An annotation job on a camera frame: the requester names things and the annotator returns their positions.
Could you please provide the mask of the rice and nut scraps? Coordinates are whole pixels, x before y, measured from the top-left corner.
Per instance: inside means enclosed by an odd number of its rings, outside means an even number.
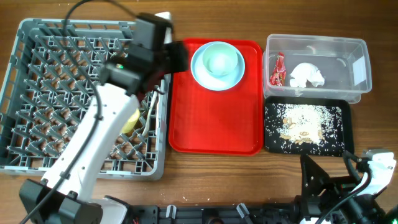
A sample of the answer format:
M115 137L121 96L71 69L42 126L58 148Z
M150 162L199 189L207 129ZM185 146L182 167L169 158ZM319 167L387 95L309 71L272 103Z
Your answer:
M341 156L345 150L339 107L271 103L265 107L264 126L269 152Z

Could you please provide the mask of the white napkin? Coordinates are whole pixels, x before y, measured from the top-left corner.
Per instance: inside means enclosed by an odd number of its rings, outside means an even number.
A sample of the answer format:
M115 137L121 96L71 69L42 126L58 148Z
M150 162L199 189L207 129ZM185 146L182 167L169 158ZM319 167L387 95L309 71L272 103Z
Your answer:
M289 84L294 88L306 88L307 82L310 82L314 87L323 86L325 78L314 64L300 63L290 73Z

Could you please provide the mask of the red snack wrapper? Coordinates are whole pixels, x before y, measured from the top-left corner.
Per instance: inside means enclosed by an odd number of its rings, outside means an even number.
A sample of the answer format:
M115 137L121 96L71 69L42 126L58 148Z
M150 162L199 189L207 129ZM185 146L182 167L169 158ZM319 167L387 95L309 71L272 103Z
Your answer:
M269 79L270 84L274 86L284 86L286 77L286 69L284 64L284 54L279 52L273 73Z

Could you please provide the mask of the light green bowl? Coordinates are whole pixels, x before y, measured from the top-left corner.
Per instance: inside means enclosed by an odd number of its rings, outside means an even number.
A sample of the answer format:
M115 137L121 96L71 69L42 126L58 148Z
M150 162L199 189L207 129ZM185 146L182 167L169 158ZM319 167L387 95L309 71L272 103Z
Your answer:
M210 75L222 77L236 68L238 53L235 47L226 42L210 42L203 51L202 62Z

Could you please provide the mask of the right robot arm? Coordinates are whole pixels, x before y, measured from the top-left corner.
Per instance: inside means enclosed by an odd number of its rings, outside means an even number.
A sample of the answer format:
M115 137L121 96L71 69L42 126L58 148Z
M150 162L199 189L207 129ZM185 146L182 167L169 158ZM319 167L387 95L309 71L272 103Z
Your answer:
M387 188L397 161L394 154L369 150L361 157L343 153L347 176L330 177L308 155L300 156L301 194L295 197L292 223L397 223L397 207L385 212L376 198Z

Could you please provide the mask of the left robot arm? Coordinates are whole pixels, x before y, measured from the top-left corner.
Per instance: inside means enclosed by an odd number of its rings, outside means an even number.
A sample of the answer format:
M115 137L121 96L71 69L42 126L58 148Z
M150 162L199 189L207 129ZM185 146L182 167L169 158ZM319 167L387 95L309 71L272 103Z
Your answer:
M132 223L132 207L117 198L93 199L98 174L123 126L166 74L187 69L187 50L174 41L169 12L142 12L126 57L103 64L94 97L73 137L40 181L19 192L33 223Z

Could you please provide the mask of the yellow plastic cup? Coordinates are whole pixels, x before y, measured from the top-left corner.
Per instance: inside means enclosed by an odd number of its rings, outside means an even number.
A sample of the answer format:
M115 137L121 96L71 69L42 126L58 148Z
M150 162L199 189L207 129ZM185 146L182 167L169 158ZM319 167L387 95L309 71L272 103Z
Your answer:
M138 122L140 116L141 112L139 111L139 109L135 110L134 114L126 121L126 123L122 127L120 133L126 134L131 132L134 129L136 123Z

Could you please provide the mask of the white plastic fork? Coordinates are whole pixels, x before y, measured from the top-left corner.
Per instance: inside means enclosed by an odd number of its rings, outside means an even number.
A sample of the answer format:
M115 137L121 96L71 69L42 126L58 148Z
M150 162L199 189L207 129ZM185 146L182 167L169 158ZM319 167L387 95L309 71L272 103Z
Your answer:
M151 114L152 114L152 110L154 109L154 105L155 105L157 96L158 96L158 93L157 93L156 91L153 92L153 95L152 95L152 98L151 98L151 101L150 101L149 110L148 110L148 112L147 112L146 124L145 124L144 130L143 130L143 132L142 132L142 135L143 135L143 136L146 136L147 133L149 132L149 128L150 128L150 117L151 117Z

